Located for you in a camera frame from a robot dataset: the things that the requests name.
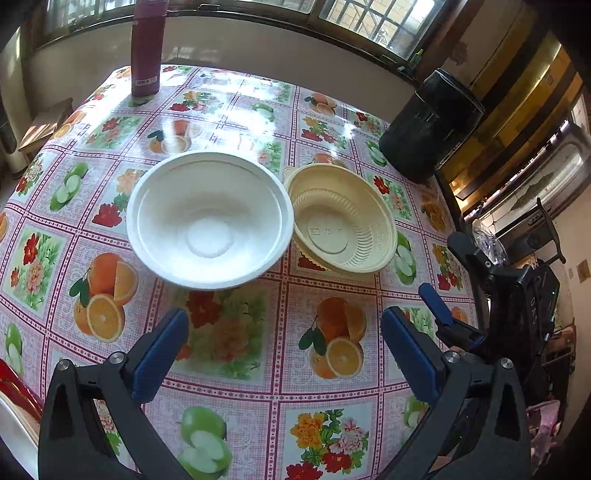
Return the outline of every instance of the window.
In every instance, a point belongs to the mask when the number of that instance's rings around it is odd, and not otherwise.
[[[240,13],[326,34],[375,57],[408,60],[447,0],[170,0],[169,10]],[[46,41],[133,14],[135,0],[47,0]]]

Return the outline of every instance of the black cylindrical container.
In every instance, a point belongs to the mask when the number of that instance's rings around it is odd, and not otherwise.
[[[437,69],[379,139],[379,149],[402,175],[423,183],[470,136],[483,114],[469,90]]]

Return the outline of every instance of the green apple print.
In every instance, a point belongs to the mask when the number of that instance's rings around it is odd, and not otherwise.
[[[380,167],[385,167],[386,164],[388,163],[388,161],[386,160],[386,157],[384,157],[384,154],[379,149],[379,145],[376,142],[373,142],[371,140],[367,140],[366,145],[368,146],[368,149],[369,149],[369,156],[374,161],[374,163],[376,165],[379,165]]]
[[[64,184],[59,187],[49,203],[49,209],[52,212],[56,212],[68,204],[74,195],[80,190],[82,184],[82,178],[88,172],[88,164],[85,162],[79,162],[72,167],[64,176]]]
[[[10,323],[6,329],[6,363],[20,377],[22,375],[22,336],[18,327]]]
[[[404,404],[404,411],[402,412],[402,422],[407,427],[416,428],[425,416],[428,408],[425,402],[417,400],[414,395],[407,397],[406,403]]]
[[[188,444],[178,461],[194,480],[217,480],[232,462],[226,443],[226,422],[206,407],[189,407],[183,412],[181,437]]]
[[[417,277],[417,261],[413,256],[413,249],[408,238],[398,231],[398,246],[394,255],[396,275],[403,285],[411,285]]]
[[[252,109],[269,122],[275,120],[275,114],[273,113],[273,107],[271,105],[267,105],[266,103],[255,103],[252,105]]]

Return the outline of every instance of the metal screw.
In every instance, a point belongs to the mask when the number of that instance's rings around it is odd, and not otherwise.
[[[70,366],[69,360],[60,360],[57,363],[57,369],[61,370],[61,371],[68,370],[69,366]]]
[[[112,364],[120,364],[125,358],[125,354],[123,352],[115,352],[109,357],[109,362]]]
[[[508,358],[501,358],[501,367],[511,370],[513,368],[513,362]]]
[[[460,362],[460,355],[457,352],[449,350],[445,352],[443,356],[445,357],[445,360],[451,364],[458,364]]]

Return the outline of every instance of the purple water bottle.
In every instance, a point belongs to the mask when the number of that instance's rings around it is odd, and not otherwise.
[[[168,0],[136,0],[131,30],[131,95],[143,98],[160,89],[160,61]]]

